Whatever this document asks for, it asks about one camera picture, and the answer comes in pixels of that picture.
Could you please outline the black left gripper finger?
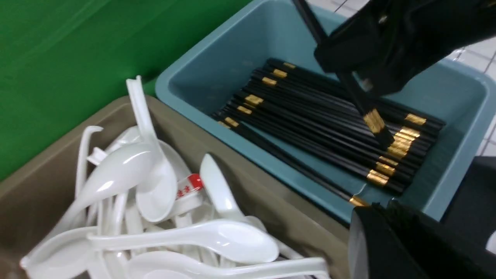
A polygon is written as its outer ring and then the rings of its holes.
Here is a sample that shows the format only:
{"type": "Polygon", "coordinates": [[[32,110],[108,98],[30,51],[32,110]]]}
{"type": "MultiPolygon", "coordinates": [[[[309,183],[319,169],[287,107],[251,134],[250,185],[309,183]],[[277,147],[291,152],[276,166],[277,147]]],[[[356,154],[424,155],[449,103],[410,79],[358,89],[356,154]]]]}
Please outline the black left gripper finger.
{"type": "Polygon", "coordinates": [[[494,279],[495,254],[397,201],[355,207],[349,228],[352,279],[494,279]]]}
{"type": "Polygon", "coordinates": [[[326,73],[355,72],[393,94],[456,49],[495,37],[494,0],[370,0],[317,44],[326,73]]]}

